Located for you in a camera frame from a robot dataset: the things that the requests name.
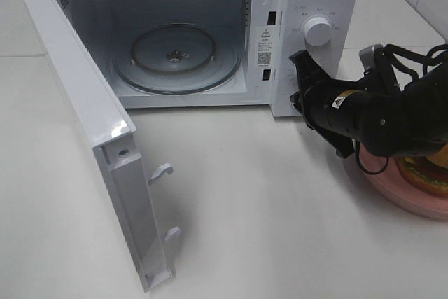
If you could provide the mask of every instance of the white microwave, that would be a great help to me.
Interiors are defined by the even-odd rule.
[[[295,116],[288,57],[336,74],[355,0],[25,0],[108,188],[145,290],[173,274],[125,109],[270,105]]]

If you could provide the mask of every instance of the small sticker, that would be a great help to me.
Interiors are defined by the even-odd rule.
[[[333,103],[331,104],[332,108],[335,109],[339,109],[342,105],[342,103],[344,102],[344,100],[350,96],[351,94],[353,94],[354,92],[357,92],[359,90],[345,90],[344,92],[341,92],[333,101]]]
[[[255,62],[258,67],[269,67],[273,62],[278,40],[277,27],[261,26],[257,28],[257,51]]]

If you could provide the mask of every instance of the table surface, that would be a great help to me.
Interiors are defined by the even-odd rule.
[[[0,297],[446,298],[448,224],[387,202],[301,118],[130,111],[176,277],[142,291],[109,195],[22,0],[0,0]],[[404,0],[357,0],[339,69],[443,39]]]

